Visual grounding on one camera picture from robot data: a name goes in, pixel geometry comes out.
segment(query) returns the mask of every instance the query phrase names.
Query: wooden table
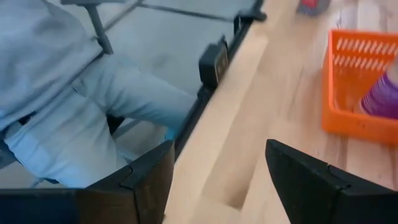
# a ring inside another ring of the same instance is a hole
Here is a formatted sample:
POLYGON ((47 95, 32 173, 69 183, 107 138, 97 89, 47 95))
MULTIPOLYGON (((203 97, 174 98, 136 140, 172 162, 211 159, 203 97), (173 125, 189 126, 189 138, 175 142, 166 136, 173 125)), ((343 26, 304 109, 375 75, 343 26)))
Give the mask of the wooden table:
POLYGON ((288 223, 264 157, 270 138, 398 189, 394 146, 320 125, 328 30, 397 31, 398 13, 387 9, 398 12, 398 2, 332 1, 316 18, 297 15, 298 0, 265 1, 268 20, 252 25, 175 165, 164 223, 288 223))

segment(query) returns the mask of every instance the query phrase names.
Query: orange basket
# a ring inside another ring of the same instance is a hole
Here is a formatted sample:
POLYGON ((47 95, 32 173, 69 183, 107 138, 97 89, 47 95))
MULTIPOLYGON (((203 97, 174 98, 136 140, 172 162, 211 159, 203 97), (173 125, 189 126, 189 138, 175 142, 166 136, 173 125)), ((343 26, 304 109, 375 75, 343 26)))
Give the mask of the orange basket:
POLYGON ((353 112, 397 54, 398 35, 330 31, 322 81, 325 131, 398 144, 398 120, 353 112))

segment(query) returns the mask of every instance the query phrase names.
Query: light blue jeans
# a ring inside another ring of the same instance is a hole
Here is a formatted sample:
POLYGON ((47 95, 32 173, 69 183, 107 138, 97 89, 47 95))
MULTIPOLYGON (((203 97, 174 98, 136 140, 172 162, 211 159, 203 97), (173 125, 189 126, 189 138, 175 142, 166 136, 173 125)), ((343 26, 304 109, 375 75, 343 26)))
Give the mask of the light blue jeans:
POLYGON ((107 114, 151 121, 177 132, 195 100, 142 73, 126 57, 105 55, 27 124, 12 124, 4 140, 36 177, 87 187, 127 164, 109 133, 107 114))

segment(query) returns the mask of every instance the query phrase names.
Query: gray floor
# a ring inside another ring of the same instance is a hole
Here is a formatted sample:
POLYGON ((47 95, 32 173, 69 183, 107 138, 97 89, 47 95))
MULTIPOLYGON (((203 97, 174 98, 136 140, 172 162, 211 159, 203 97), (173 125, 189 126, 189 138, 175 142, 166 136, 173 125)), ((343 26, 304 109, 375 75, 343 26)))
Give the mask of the gray floor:
MULTIPOLYGON (((49 0, 58 4, 60 0, 49 0)), ((252 6, 254 0, 145 0, 145 4, 166 6, 192 12, 227 17, 252 6)), ((109 24, 136 0, 127 4, 103 4, 99 14, 104 24, 109 24)), ((61 6, 81 20, 90 35, 94 35, 90 18, 83 8, 61 6)), ((205 47, 216 42, 222 35, 231 40, 233 25, 165 12, 144 7, 136 7, 123 17, 109 31, 108 35, 116 53, 131 57, 149 75, 160 77, 191 94, 200 87, 198 59, 205 47)), ((140 123, 118 139, 118 143, 129 149, 131 157, 137 157, 161 141, 164 128, 149 123, 140 123)), ((35 178, 18 163, 0 169, 0 189, 26 188, 35 178)), ((58 187, 44 183, 41 187, 58 187)))

